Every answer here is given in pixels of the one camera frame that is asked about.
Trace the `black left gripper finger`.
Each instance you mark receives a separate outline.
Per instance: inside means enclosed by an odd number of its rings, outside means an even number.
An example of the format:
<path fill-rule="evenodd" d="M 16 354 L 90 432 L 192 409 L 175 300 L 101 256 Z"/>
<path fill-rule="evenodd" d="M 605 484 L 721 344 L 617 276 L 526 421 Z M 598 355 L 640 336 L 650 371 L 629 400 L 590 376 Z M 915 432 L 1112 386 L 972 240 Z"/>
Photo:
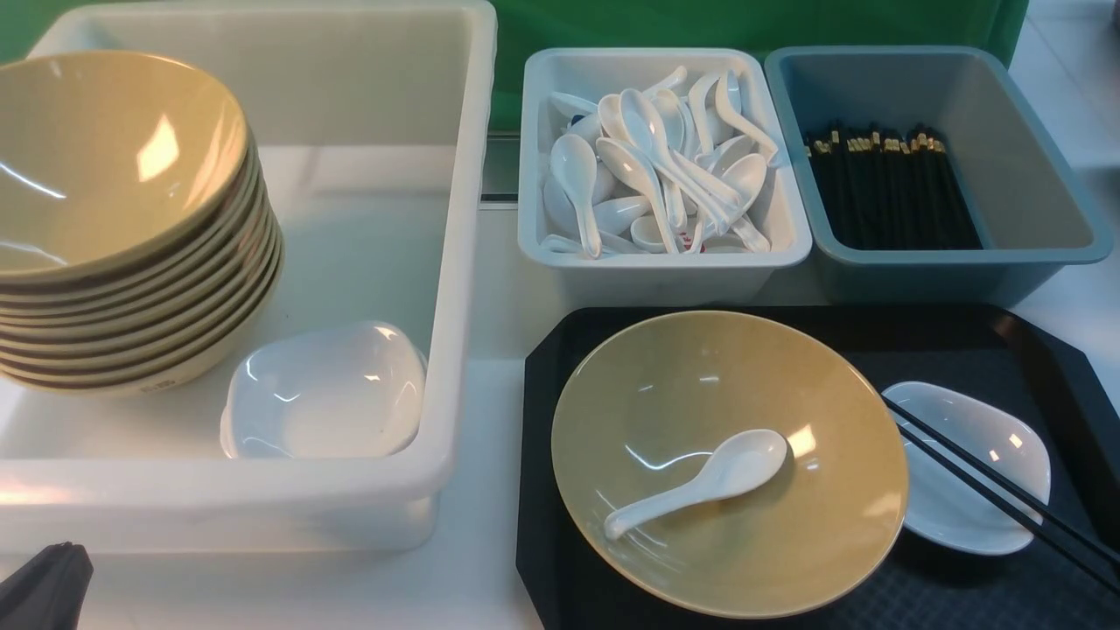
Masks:
<path fill-rule="evenodd" d="M 1 582 L 3 629 L 76 629 L 95 567 L 87 548 L 49 545 Z"/>

